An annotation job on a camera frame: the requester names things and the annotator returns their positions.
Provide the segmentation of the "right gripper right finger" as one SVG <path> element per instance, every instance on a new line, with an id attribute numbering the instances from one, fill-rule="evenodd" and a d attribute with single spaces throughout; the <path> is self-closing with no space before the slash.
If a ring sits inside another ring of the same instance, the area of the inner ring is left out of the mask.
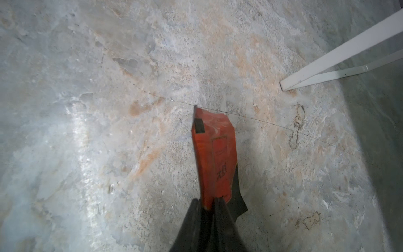
<path id="1" fill-rule="evenodd" d="M 247 252 L 223 198 L 214 199 L 210 252 Z"/>

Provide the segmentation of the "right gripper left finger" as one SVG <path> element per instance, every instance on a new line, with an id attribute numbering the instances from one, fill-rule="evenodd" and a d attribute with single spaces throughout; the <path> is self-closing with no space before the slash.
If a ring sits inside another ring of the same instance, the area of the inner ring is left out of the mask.
<path id="1" fill-rule="evenodd" d="M 204 252 L 209 240 L 209 211 L 193 199 L 170 252 Z"/>

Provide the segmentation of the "red tea bag top shelf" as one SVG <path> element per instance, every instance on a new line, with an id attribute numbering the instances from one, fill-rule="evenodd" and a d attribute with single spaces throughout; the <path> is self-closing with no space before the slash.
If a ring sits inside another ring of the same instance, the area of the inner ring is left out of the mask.
<path id="1" fill-rule="evenodd" d="M 248 208 L 240 193 L 234 126 L 225 114 L 195 106 L 192 139 L 203 208 L 212 210 L 222 197 L 236 221 Z"/>

